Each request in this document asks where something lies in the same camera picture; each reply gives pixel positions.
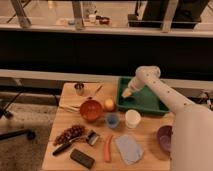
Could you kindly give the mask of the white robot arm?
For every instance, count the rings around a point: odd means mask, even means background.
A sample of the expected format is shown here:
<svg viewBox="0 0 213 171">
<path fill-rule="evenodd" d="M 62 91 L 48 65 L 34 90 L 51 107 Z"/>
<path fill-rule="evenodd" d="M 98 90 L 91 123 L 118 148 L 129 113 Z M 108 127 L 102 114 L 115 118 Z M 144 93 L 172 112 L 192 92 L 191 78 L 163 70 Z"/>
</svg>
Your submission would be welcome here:
<svg viewBox="0 0 213 171">
<path fill-rule="evenodd" d="M 175 115 L 170 171 L 213 171 L 213 111 L 163 83 L 160 74 L 157 66 L 138 67 L 122 96 L 148 86 Z"/>
</svg>

